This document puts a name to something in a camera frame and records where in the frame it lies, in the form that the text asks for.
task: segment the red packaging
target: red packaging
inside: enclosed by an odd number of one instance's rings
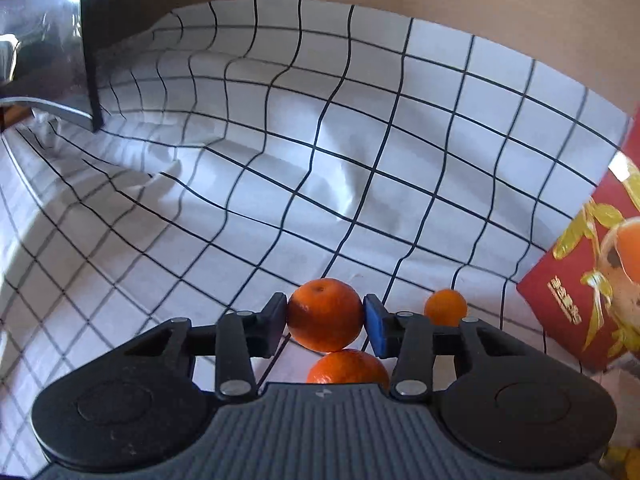
[[[518,284],[546,333],[584,366],[640,355],[640,113],[600,185]]]

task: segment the stainless steel surface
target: stainless steel surface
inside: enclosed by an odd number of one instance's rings
[[[421,395],[427,391],[427,385],[422,381],[407,379],[396,384],[396,391],[400,395],[415,396]]]
[[[80,0],[0,0],[0,105],[27,104],[92,130],[100,117],[88,88]]]
[[[233,379],[220,384],[220,393],[229,397],[239,397],[251,391],[251,385],[247,381]]]

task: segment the checkered tablecloth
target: checkered tablecloth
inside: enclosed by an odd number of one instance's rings
[[[628,128],[599,95],[466,32],[311,0],[178,9],[100,63],[101,131],[39,114],[1,138],[0,471],[44,464],[28,413],[51,381],[321,276],[391,311],[452,286],[581,369],[515,284]],[[254,369],[304,381],[318,358],[286,335]]]

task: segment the gray ribbed surface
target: gray ribbed surface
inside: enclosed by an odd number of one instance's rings
[[[331,393],[317,395],[323,391]],[[206,434],[179,456],[116,476],[121,480],[608,478],[593,465],[531,474],[485,464],[443,437],[428,410],[389,400],[368,384],[272,384],[259,400],[220,410]],[[38,478],[102,477],[52,466]]]

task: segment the metal rivet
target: metal rivet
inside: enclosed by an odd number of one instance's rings
[[[247,381],[232,379],[225,381],[220,385],[220,393],[229,397],[238,397],[248,394],[251,391],[251,385]]]
[[[407,379],[396,384],[396,392],[400,395],[416,396],[427,391],[427,385],[422,381]]]

